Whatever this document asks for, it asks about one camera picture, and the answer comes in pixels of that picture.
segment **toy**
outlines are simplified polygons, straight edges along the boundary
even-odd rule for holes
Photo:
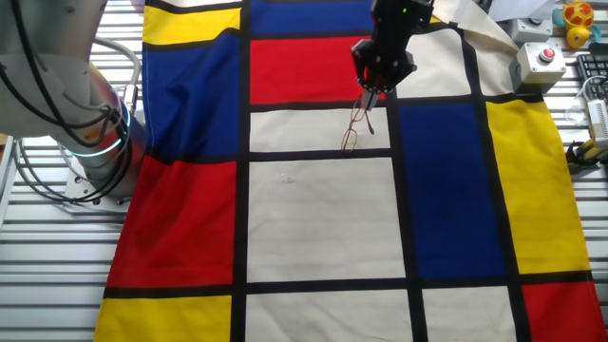
[[[563,11],[554,9],[553,23],[559,28],[566,28],[566,39],[571,48],[582,47],[590,33],[596,43],[601,38],[599,28],[593,25],[593,9],[580,0],[563,5]]]

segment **yellow square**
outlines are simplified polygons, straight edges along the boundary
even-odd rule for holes
[[[95,342],[230,341],[231,296],[102,302]]]
[[[487,103],[521,274],[589,270],[561,138],[545,103]]]
[[[146,6],[143,42],[171,45],[216,39],[226,29],[240,29],[240,9],[174,14]]]

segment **black cable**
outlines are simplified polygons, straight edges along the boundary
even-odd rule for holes
[[[84,203],[84,202],[91,202],[91,201],[95,201],[95,200],[100,200],[101,198],[107,196],[112,190],[114,190],[116,188],[116,186],[118,186],[118,184],[123,180],[124,176],[126,175],[126,172],[128,171],[129,165],[131,163],[131,146],[129,145],[129,147],[126,149],[126,158],[125,159],[121,159],[120,163],[117,163],[117,168],[121,169],[121,174],[120,176],[118,176],[118,178],[116,178],[116,181],[114,182],[114,184],[112,184],[112,186],[110,186],[109,188],[107,188],[106,190],[103,191],[102,190],[104,188],[107,187],[108,184],[110,184],[115,178],[110,178],[103,186],[100,187],[100,189],[94,191],[93,193],[81,197],[81,198],[69,198],[67,196],[64,196],[62,194],[57,193],[56,191],[54,191],[53,189],[51,189],[50,187],[46,186],[38,177],[38,175],[36,175],[35,171],[33,170],[31,164],[29,163],[29,158],[27,153],[25,152],[25,147],[23,146],[23,144],[21,142],[14,143],[15,145],[18,145],[19,148],[21,149],[21,154],[23,156],[24,159],[24,163],[26,164],[26,168],[28,169],[28,171],[30,172],[30,174],[36,179],[36,181],[38,182],[38,184],[33,184],[32,181],[28,178],[28,176],[26,176],[26,174],[23,171],[23,168],[21,166],[19,166],[19,159],[17,156],[17,149],[14,148],[13,150],[13,160],[15,161],[15,164],[17,165],[17,171],[19,172],[19,175],[21,176],[21,178],[24,180],[24,182],[32,189],[34,190],[37,194],[39,194],[40,196],[49,199],[49,200],[54,200],[54,201],[61,201],[61,202],[72,202],[72,203]],[[54,198],[52,196],[49,196],[48,194],[45,194],[44,192],[40,191],[38,188],[36,188],[36,186],[42,186],[45,189],[47,189],[49,191],[49,193],[53,194],[54,196],[56,196],[57,198]]]
[[[94,119],[91,122],[88,123],[80,123],[80,124],[68,124],[66,122],[66,120],[63,118],[63,116],[61,115],[61,113],[59,112],[59,109],[57,108],[57,106],[55,105],[55,103],[52,100],[52,97],[50,96],[50,94],[48,93],[48,89],[44,83],[44,80],[42,79],[40,70],[38,69],[38,66],[36,64],[36,55],[34,53],[34,51],[32,50],[31,44],[29,42],[29,38],[28,38],[28,34],[26,32],[26,28],[25,28],[25,24],[24,24],[24,20],[23,20],[23,14],[21,11],[21,6],[19,3],[19,0],[11,0],[11,7],[12,7],[12,13],[15,19],[15,23],[17,26],[17,31],[19,32],[19,38],[21,41],[21,45],[22,48],[24,50],[24,53],[26,55],[26,58],[28,60],[28,65],[30,68],[30,71],[34,77],[34,80],[36,82],[36,84],[38,85],[38,88],[40,90],[40,92],[42,93],[43,97],[45,98],[45,101],[47,103],[48,108],[50,109],[53,117],[55,118],[55,120],[53,120],[52,118],[50,118],[48,115],[46,115],[45,113],[43,113],[42,111],[38,110],[35,106],[33,106],[32,104],[30,104],[23,96],[21,96],[21,94],[19,93],[19,91],[14,87],[14,85],[12,84],[12,82],[10,81],[8,75],[6,74],[6,67],[0,65],[0,78],[2,78],[2,81],[4,82],[5,86],[7,86],[7,88],[9,89],[9,91],[12,93],[13,96],[15,96],[15,98],[23,105],[25,106],[27,109],[29,109],[33,114],[35,114],[36,116],[40,117],[41,119],[52,123],[52,124],[56,124],[61,126],[65,132],[68,134],[68,136],[70,138],[72,138],[76,143],[84,146],[84,147],[95,147],[97,145],[99,145],[105,138],[105,133],[107,130],[107,125],[109,124],[109,122],[111,121],[111,119],[113,118],[114,114],[118,113],[116,110],[112,110],[112,111],[107,111],[104,115],[101,115],[100,117]],[[100,135],[99,139],[97,139],[95,142],[85,142],[82,139],[80,139],[72,130],[72,128],[86,128],[89,127],[93,124],[97,124],[100,121],[104,120],[104,124],[102,127],[102,134]],[[124,132],[126,132],[128,130],[128,127],[126,126],[124,121],[121,121],[120,123],[118,123],[117,127],[116,127],[116,132],[117,132],[117,137],[121,137],[121,132],[119,132],[119,127],[122,128],[124,125]],[[114,167],[112,168],[111,172],[110,172],[110,177],[107,178],[107,181],[99,187],[99,189],[97,189],[96,191],[94,191],[93,193],[81,197],[81,198],[75,198],[75,199],[71,199],[68,198],[62,194],[57,193],[56,191],[52,190],[51,188],[49,188],[48,186],[44,185],[42,183],[42,181],[40,180],[40,178],[38,178],[38,176],[36,175],[36,173],[34,172],[31,164],[29,163],[29,158],[27,155],[27,152],[25,152],[25,148],[23,146],[23,144],[21,142],[19,142],[19,146],[21,148],[21,153],[23,155],[24,158],[24,162],[26,164],[26,167],[28,168],[29,172],[31,173],[31,175],[36,179],[36,181],[38,182],[39,185],[35,185],[31,182],[31,180],[26,176],[25,172],[23,171],[23,169],[20,167],[19,165],[19,158],[16,154],[16,148],[15,148],[15,152],[13,153],[13,159],[16,163],[17,169],[19,171],[19,174],[21,175],[21,177],[24,179],[24,181],[26,182],[27,185],[29,185],[36,193],[38,193],[39,195],[49,199],[49,200],[56,200],[56,201],[69,201],[69,202],[89,202],[89,201],[95,201],[95,200],[100,200],[102,197],[108,195],[112,190],[114,190],[116,188],[116,186],[118,186],[118,184],[123,180],[124,176],[126,175],[126,173],[128,172],[131,160],[132,160],[132,144],[131,141],[125,141],[124,143],[127,144],[126,146],[126,154],[124,155],[121,152],[120,153],[120,159],[116,162],[116,164],[114,165]],[[45,194],[44,192],[40,191],[36,186],[43,186],[45,189],[47,189],[49,191],[49,193],[53,194],[53,196],[50,196],[48,194]]]
[[[52,119],[51,117],[49,117],[49,115],[43,113],[38,108],[36,108],[35,106],[33,106],[33,104],[31,104],[25,97],[23,97],[23,95],[21,95],[21,93],[19,93],[19,90],[17,90],[17,88],[14,86],[14,84],[10,81],[9,75],[6,72],[6,68],[7,67],[4,66],[2,64],[2,62],[0,62],[0,79],[2,79],[2,82],[9,89],[10,93],[12,94],[12,96],[14,96],[15,99],[17,99],[17,101],[19,101],[19,103],[21,105],[23,105],[30,112],[32,112],[32,114],[36,115],[40,119],[46,121],[47,123],[60,125],[59,122],[57,122],[56,120]],[[89,121],[87,123],[78,123],[78,124],[69,123],[67,126],[69,126],[70,128],[88,128],[88,127],[91,127],[92,125],[97,124],[98,122],[100,122],[101,120],[109,117],[112,114],[111,110],[107,110],[107,111],[105,111],[103,113],[104,113],[103,115],[100,115],[99,117],[97,117],[97,118],[95,118],[95,119],[93,119],[93,120],[91,120],[91,121]]]
[[[19,39],[21,40],[23,51],[26,55],[26,58],[28,59],[29,69],[34,77],[34,80],[36,81],[36,84],[38,85],[38,88],[40,89],[40,92],[42,93],[43,97],[45,98],[45,101],[47,102],[48,108],[50,108],[52,115],[57,120],[57,124],[60,125],[68,134],[68,136],[72,138],[76,143],[84,147],[95,147],[99,145],[104,140],[105,131],[103,131],[102,135],[95,142],[85,142],[80,139],[74,133],[74,131],[72,131],[72,129],[66,123],[66,120],[64,120],[64,117],[62,117],[61,113],[59,112],[59,109],[53,102],[53,99],[51,98],[50,94],[48,93],[48,89],[42,79],[42,76],[40,75],[40,70],[38,69],[38,66],[36,64],[34,52],[29,42],[28,33],[26,32],[26,26],[24,24],[23,14],[21,12],[21,5],[19,4],[19,0],[10,0],[10,4],[12,7],[12,13],[15,19],[15,24],[17,25],[17,31],[19,32]]]

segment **black stripe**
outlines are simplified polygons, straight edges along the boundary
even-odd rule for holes
[[[446,24],[446,23],[442,23],[442,22],[432,23],[432,24],[428,24],[428,26],[425,28],[417,28],[414,34],[427,34],[427,33],[436,32],[436,31],[442,30],[442,29],[453,29],[453,27],[450,24]]]
[[[249,295],[294,294],[340,291],[403,290],[408,287],[405,278],[310,280],[249,283]]]
[[[252,152],[251,162],[326,161],[341,159],[390,158],[389,148],[354,149],[352,152],[298,151],[298,152]]]
[[[123,289],[106,287],[104,299],[132,299],[132,298],[181,298],[198,296],[231,295],[231,285],[198,286],[187,288],[167,289]]]
[[[247,248],[249,235],[249,136],[251,131],[250,86],[251,1],[243,0],[240,12],[240,60],[238,101],[237,207],[230,342],[245,342],[247,318]]]
[[[173,165],[174,162],[190,162],[195,164],[211,164],[211,163],[222,163],[222,162],[235,162],[237,156],[213,156],[213,157],[202,157],[188,153],[179,153],[175,157],[164,155],[163,153],[156,150],[154,147],[148,146],[145,154],[154,158],[155,160],[162,162],[167,165]]]
[[[275,110],[330,110],[330,109],[352,109],[351,101],[332,101],[321,103],[285,103],[285,104],[255,104],[252,105],[252,113],[268,112]],[[375,108],[384,107],[385,101],[378,101]]]
[[[240,37],[241,30],[236,28],[226,28],[219,35],[227,34],[235,37]],[[143,42],[142,46],[144,49],[152,52],[170,52],[177,51],[183,49],[191,49],[191,48],[209,48],[213,45],[213,43],[218,39],[218,37],[207,40],[207,41],[199,41],[199,42],[189,42],[189,43],[178,43],[178,44],[166,44],[166,45],[156,45]]]
[[[517,95],[514,93],[495,95],[495,96],[484,96],[484,100],[486,102],[491,102],[493,104],[505,104],[511,101],[522,100],[529,104],[536,104],[544,101],[541,94],[534,95]]]
[[[507,279],[505,276],[487,276],[487,277],[471,277],[471,278],[439,278],[439,279],[422,279],[423,289],[458,289],[458,288],[476,288],[476,287],[491,287],[491,286],[506,286]]]
[[[336,32],[287,32],[287,33],[253,33],[252,40],[270,40],[270,39],[319,39],[319,38],[343,38],[343,37],[361,37],[369,38],[373,33],[373,29],[358,29],[344,30]]]
[[[437,97],[426,97],[426,98],[405,98],[397,99],[399,106],[409,105],[462,105],[473,103],[473,95],[461,95],[461,96],[437,96]]]
[[[173,14],[199,13],[199,12],[206,12],[206,11],[210,11],[210,10],[231,10],[231,9],[238,9],[241,6],[240,1],[231,2],[231,3],[227,3],[227,4],[202,5],[202,6],[185,7],[185,8],[171,5],[162,0],[146,0],[145,4],[149,7],[168,11],[169,13],[173,13]]]
[[[416,255],[414,231],[411,222],[406,164],[396,91],[392,91],[387,96],[387,115],[389,118],[390,151],[392,154],[392,172],[395,179],[397,210],[399,213],[401,248],[406,277],[409,283],[408,303],[411,333],[415,342],[428,342],[425,302],[422,296],[422,283],[418,271],[418,256]]]
[[[532,338],[530,322],[523,301],[523,289],[519,278],[520,272],[515,256],[515,246],[513,245],[509,216],[506,211],[506,204],[504,203],[503,187],[498,171],[498,164],[496,162],[494,142],[487,121],[485,98],[482,93],[479,69],[477,67],[477,54],[475,53],[475,49],[465,40],[464,32],[460,29],[457,29],[457,31],[461,35],[463,44],[466,78],[471,87],[471,93],[475,98],[473,107],[479,128],[480,146],[482,155],[484,156],[485,172],[487,174],[490,197],[492,198],[499,240],[503,252],[509,302],[511,304],[511,312],[513,313],[513,320],[515,322],[515,334],[518,342],[530,342]]]
[[[426,28],[418,28],[415,34],[427,34],[442,29],[450,29],[448,24],[433,23]],[[371,37],[373,29],[355,29],[343,31],[323,31],[323,32],[284,32],[284,33],[252,33],[252,40],[270,39],[323,39],[341,37]]]
[[[539,285],[563,282],[593,281],[591,270],[520,275],[523,285]]]

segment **eyeglass temple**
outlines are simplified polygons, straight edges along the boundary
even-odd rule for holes
[[[368,122],[368,128],[370,129],[370,133],[373,135],[375,131],[373,130],[373,127],[371,127],[370,116],[368,115],[367,110],[365,111],[365,120]]]

